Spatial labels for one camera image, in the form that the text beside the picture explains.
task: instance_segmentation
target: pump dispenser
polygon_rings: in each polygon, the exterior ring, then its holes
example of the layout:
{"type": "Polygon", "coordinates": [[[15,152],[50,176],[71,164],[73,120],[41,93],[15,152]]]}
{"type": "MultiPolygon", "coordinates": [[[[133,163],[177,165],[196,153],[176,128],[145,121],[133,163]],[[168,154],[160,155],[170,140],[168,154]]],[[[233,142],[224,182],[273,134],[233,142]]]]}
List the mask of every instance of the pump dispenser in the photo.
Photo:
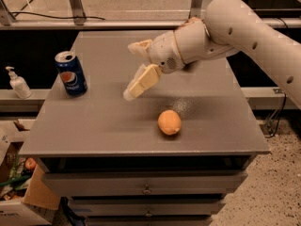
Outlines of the pump dispenser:
{"type": "Polygon", "coordinates": [[[26,81],[13,71],[13,67],[7,66],[6,69],[8,71],[8,75],[10,76],[9,83],[16,91],[17,95],[22,99],[29,97],[32,94],[32,91],[30,90],[26,81]]]}

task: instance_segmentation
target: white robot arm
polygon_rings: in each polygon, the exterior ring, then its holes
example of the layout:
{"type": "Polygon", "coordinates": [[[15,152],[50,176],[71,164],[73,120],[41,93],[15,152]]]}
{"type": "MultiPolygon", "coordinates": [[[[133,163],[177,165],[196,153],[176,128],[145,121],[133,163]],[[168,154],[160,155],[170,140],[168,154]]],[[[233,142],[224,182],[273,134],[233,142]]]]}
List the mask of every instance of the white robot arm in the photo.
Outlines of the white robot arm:
{"type": "Polygon", "coordinates": [[[157,73],[137,73],[124,91],[127,100],[153,86],[162,73],[181,70],[193,61],[228,57],[242,51],[301,108],[300,43],[265,24],[241,0],[213,0],[207,7],[205,22],[190,19],[155,40],[130,44],[129,50],[148,59],[157,73]],[[134,88],[133,84],[146,80],[145,77],[150,78],[149,83],[135,92],[137,85],[134,88]]]}

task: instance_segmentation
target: gray drawer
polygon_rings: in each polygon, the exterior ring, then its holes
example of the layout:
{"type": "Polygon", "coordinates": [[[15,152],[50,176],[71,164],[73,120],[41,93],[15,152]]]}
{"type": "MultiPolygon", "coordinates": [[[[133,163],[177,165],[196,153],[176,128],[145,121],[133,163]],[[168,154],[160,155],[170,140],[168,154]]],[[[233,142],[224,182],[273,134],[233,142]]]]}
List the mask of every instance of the gray drawer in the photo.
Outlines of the gray drawer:
{"type": "Polygon", "coordinates": [[[88,226],[208,226],[211,217],[99,217],[87,218],[88,226]]]}
{"type": "Polygon", "coordinates": [[[97,172],[48,173],[42,180],[57,195],[72,197],[227,194],[246,177],[245,171],[97,172]]]}
{"type": "Polygon", "coordinates": [[[168,198],[137,199],[135,197],[113,197],[113,199],[71,200],[70,209],[77,215],[91,216],[209,216],[217,214],[224,206],[219,199],[202,199],[170,196],[168,198]]]}

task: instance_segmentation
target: orange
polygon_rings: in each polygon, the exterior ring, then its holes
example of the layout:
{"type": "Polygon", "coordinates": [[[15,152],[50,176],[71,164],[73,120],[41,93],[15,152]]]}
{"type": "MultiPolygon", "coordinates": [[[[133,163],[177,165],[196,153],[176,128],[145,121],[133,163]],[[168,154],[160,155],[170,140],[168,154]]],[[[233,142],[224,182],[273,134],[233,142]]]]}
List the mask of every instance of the orange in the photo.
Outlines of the orange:
{"type": "Polygon", "coordinates": [[[180,131],[182,121],[176,111],[169,109],[160,114],[158,125],[161,131],[170,136],[180,131]]]}

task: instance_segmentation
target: pepsi can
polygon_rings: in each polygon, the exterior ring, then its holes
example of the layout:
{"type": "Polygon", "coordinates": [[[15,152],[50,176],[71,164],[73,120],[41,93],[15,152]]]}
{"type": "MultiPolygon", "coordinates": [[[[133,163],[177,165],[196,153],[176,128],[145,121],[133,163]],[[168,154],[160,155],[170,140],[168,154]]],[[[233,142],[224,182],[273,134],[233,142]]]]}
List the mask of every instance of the pepsi can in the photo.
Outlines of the pepsi can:
{"type": "Polygon", "coordinates": [[[79,96],[87,91],[84,72],[74,52],[64,51],[57,54],[55,65],[69,95],[79,96]]]}

